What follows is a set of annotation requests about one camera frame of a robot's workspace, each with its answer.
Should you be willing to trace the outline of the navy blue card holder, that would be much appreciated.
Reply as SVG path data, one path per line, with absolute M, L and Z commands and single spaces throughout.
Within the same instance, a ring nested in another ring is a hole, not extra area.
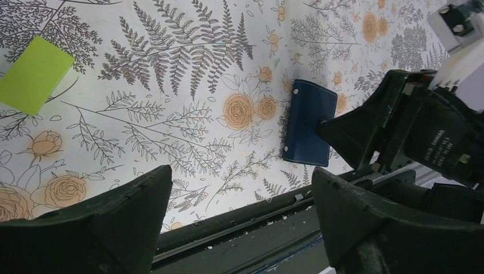
M 308 80 L 293 82 L 282 159 L 286 162 L 327 167 L 330 145 L 317 134 L 322 122 L 334 118 L 338 95 Z

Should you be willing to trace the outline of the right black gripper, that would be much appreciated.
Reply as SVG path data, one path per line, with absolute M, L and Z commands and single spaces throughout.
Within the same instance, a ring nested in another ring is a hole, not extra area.
M 457 86 L 429 86 L 436 71 L 390 70 L 359 107 L 320 122 L 318 136 L 355 170 L 378 171 L 408 160 L 449 180 L 483 189 L 483 111 L 457 97 Z

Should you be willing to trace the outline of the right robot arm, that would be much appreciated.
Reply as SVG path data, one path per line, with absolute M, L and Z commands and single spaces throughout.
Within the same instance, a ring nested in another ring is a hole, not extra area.
M 475 70 L 483 44 L 483 2 L 448 1 L 429 23 L 451 55 L 447 67 L 390 70 L 360 107 L 321 122 L 318 136 L 356 171 L 386 174 L 411 161 L 449 179 L 427 189 L 395 183 L 385 196 L 435 215 L 480 223 L 483 215 L 483 113 L 445 78 Z

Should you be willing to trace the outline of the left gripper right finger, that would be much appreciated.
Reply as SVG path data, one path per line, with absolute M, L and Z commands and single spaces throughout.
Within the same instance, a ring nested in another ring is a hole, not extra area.
M 314 169 L 314 205 L 337 273 L 483 272 L 483 193 L 417 186 L 415 175 L 350 183 Z

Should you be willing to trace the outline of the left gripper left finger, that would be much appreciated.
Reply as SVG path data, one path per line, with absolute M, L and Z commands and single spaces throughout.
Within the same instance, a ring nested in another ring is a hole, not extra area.
M 1 223 L 2 273 L 149 273 L 172 189 L 160 166 L 33 219 Z

